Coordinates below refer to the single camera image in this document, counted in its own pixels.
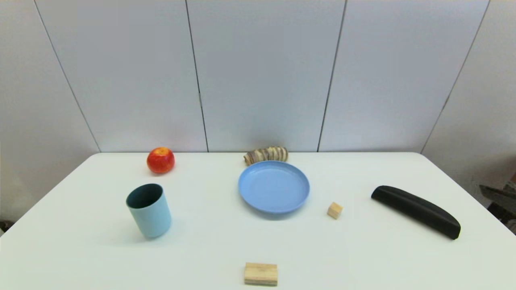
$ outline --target cup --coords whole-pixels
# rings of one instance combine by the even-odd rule
[[[125,203],[145,237],[161,236],[170,228],[170,209],[160,185],[151,183],[136,188]]]

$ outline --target black curved object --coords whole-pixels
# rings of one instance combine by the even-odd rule
[[[451,239],[459,237],[459,222],[447,211],[427,200],[386,185],[377,187],[371,198],[413,217]]]

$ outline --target red apple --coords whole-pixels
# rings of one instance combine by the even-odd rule
[[[174,163],[174,153],[166,147],[152,150],[147,157],[147,166],[154,173],[167,173],[174,167]]]

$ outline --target plate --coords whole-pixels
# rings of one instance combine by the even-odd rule
[[[238,190],[251,207],[268,214],[286,214],[304,204],[310,183],[301,170],[281,161],[250,165],[240,175]]]

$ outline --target wooden block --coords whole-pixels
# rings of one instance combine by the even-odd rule
[[[338,219],[338,216],[341,214],[342,206],[332,202],[330,207],[328,208],[328,215],[334,219]]]
[[[274,264],[246,263],[244,283],[254,285],[278,285],[278,266]]]

